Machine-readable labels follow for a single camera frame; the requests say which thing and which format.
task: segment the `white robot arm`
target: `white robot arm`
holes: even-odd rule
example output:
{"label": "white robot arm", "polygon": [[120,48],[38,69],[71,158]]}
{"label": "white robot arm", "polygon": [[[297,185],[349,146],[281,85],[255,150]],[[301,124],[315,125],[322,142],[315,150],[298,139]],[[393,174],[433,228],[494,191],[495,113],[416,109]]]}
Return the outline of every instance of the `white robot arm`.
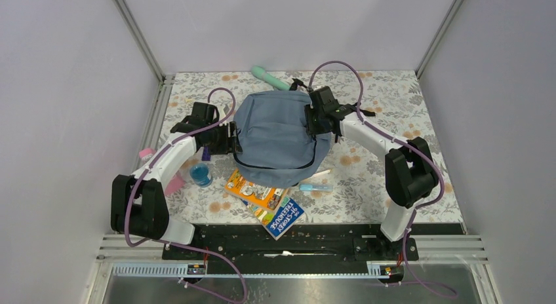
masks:
{"label": "white robot arm", "polygon": [[[430,195],[438,185],[432,167],[408,148],[389,141],[371,130],[358,118],[354,105],[340,105],[329,87],[309,93],[312,106],[305,106],[308,133],[312,135],[332,132],[351,139],[384,160],[386,191],[392,199],[386,218],[380,226],[382,239],[388,244],[400,243],[415,206]],[[366,117],[373,113],[363,111]],[[378,130],[394,137],[388,130],[374,124]],[[427,142],[421,137],[407,142],[432,159]]]}
{"label": "white robot arm", "polygon": [[195,142],[194,137],[187,137],[183,140],[180,140],[179,142],[172,144],[172,141],[178,139],[180,136],[183,135],[184,134],[181,132],[170,134],[167,142],[164,145],[171,145],[172,147],[168,151],[166,151],[164,155],[161,154],[163,152],[162,149],[158,150],[158,152],[156,152],[156,154],[154,154],[154,156],[152,156],[147,163],[145,163],[131,175],[140,176],[145,169],[148,169],[149,172],[147,173],[147,175],[145,175],[144,180],[155,179],[157,181],[160,181],[162,189],[166,189],[166,186],[168,186],[170,180],[180,169],[181,165],[190,157],[194,156],[197,150],[199,150],[199,148],[197,148],[197,143]]}

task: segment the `pink bottle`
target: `pink bottle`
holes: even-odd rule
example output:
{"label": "pink bottle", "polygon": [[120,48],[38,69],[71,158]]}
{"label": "pink bottle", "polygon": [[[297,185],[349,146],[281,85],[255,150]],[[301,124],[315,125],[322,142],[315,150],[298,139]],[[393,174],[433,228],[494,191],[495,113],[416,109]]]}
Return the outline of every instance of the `pink bottle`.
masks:
{"label": "pink bottle", "polygon": [[[143,163],[147,163],[147,161],[149,161],[155,153],[156,151],[152,148],[147,148],[139,151],[139,157]],[[170,196],[172,193],[182,188],[185,184],[186,183],[180,173],[176,172],[176,175],[174,175],[174,177],[170,180],[170,183],[168,183],[168,186],[166,186],[164,196]]]}

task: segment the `white wall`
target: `white wall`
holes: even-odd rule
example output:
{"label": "white wall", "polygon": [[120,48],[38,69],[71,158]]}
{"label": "white wall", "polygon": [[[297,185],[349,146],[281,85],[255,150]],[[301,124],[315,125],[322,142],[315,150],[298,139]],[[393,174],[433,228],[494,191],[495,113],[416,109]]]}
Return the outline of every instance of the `white wall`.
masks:
{"label": "white wall", "polygon": [[75,304],[157,83],[112,0],[0,0],[0,302]]}
{"label": "white wall", "polygon": [[466,0],[422,77],[504,303],[554,303],[556,0]]}
{"label": "white wall", "polygon": [[166,73],[416,69],[453,0],[126,0]]}

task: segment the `black bracket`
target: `black bracket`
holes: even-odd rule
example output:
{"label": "black bracket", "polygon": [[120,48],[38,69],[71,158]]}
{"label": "black bracket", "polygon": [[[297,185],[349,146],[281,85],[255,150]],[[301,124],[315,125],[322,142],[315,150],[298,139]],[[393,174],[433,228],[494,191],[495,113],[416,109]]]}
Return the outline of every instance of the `black bracket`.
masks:
{"label": "black bracket", "polygon": [[[131,189],[136,183],[133,176],[118,175],[112,182],[112,204],[110,226],[114,231],[124,232],[125,211],[131,196]],[[159,181],[142,181],[135,198],[142,196],[142,203],[131,206],[129,233],[154,240],[160,239],[166,232],[170,216],[164,191]]]}
{"label": "black bracket", "polygon": [[[193,132],[194,130],[214,124],[219,119],[220,115],[216,106],[195,102],[193,103],[191,115],[186,116],[181,122],[175,124],[170,129],[170,132]],[[243,151],[237,138],[235,122],[196,134],[195,143],[197,150],[201,147],[208,147],[211,155],[227,155],[228,153],[241,153]]]}
{"label": "black bracket", "polygon": [[[387,252],[381,247],[382,243],[383,240],[379,237],[353,239],[355,259],[363,261],[397,261],[399,255],[402,254],[403,245],[401,244],[401,240],[398,246],[389,249]],[[405,248],[408,261],[419,260],[419,253],[417,252],[416,243],[413,238],[407,240]]]}
{"label": "black bracket", "polygon": [[[340,121],[357,108],[356,104],[341,105],[328,86],[309,92],[311,105],[305,105],[305,118],[307,120],[307,133],[310,136],[332,132],[341,136]],[[363,115],[373,117],[374,112],[361,110]]]}
{"label": "black bracket", "polygon": [[[407,143],[432,159],[425,139],[417,137]],[[412,163],[411,168],[407,166],[408,162]],[[438,176],[432,167],[407,147],[390,150],[385,156],[384,164],[386,191],[398,206],[410,208],[417,200],[428,197],[438,185]]]}
{"label": "black bracket", "polygon": [[292,85],[290,86],[290,91],[295,91],[298,89],[298,87],[303,87],[305,89],[307,89],[307,86],[303,83],[303,81],[297,79],[297,78],[292,78],[292,80],[294,81],[292,83]]}

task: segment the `book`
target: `book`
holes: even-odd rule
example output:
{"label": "book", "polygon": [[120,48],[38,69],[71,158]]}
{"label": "book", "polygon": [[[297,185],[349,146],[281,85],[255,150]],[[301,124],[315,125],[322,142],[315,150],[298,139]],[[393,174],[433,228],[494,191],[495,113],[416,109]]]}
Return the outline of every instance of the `book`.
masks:
{"label": "book", "polygon": [[268,212],[245,200],[242,200],[242,202],[275,240],[284,235],[284,233],[292,227],[294,222],[305,213],[303,208],[288,196],[284,197],[280,207],[276,209],[276,213]]}
{"label": "book", "polygon": [[246,180],[238,169],[233,171],[224,191],[268,212],[274,212],[286,196],[288,189],[265,187]]}

